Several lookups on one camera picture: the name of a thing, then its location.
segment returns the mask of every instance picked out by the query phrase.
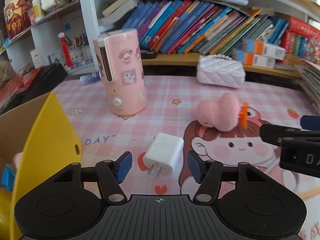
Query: white quilted handbag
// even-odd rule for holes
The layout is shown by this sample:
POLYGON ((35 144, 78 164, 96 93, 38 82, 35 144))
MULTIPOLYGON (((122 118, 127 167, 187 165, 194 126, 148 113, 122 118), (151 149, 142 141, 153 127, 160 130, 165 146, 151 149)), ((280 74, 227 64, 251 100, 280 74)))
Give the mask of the white quilted handbag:
POLYGON ((200 56, 197 79, 203 84, 240 88, 245 80, 245 71, 239 61, 216 58, 212 55, 200 56))

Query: white knob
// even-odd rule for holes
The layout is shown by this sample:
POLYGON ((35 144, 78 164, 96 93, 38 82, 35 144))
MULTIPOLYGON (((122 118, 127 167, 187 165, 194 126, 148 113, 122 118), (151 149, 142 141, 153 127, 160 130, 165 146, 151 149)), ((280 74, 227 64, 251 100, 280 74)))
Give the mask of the white knob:
POLYGON ((115 105, 115 106, 121 106, 122 105, 122 103, 123 103, 123 101, 122 101, 122 99, 121 98, 113 98, 113 104, 115 105))

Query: brown knitted object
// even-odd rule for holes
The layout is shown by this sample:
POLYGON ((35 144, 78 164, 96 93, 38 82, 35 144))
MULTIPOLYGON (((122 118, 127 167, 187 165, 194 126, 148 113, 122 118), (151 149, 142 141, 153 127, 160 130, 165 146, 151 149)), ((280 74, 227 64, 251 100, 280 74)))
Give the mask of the brown knitted object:
POLYGON ((2 87, 9 79, 15 76, 9 61, 0 62, 0 87, 2 87))

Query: silver screw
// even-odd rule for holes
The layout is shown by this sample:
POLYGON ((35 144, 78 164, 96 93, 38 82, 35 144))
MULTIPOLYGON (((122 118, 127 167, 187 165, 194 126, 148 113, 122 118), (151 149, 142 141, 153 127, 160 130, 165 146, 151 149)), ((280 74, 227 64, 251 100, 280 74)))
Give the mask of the silver screw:
POLYGON ((198 196, 196 196, 196 199, 201 202, 208 202, 211 200, 211 196, 208 194, 199 194, 198 196))
POLYGON ((113 202, 119 202, 124 199, 124 196, 121 194, 112 194, 109 196, 109 200, 113 202))

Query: purple book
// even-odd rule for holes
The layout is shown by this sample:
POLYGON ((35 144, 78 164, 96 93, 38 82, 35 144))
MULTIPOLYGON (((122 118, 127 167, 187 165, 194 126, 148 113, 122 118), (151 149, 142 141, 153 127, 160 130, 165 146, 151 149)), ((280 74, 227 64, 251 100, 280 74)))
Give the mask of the purple book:
POLYGON ((152 22, 152 20, 157 16, 157 14, 160 12, 160 10, 168 3, 168 0, 162 0, 162 2, 156 7, 156 9, 152 12, 152 14, 148 17, 148 19, 144 22, 144 24, 141 26, 141 28, 138 30, 138 39, 140 40, 146 30, 148 29, 149 24, 152 22))

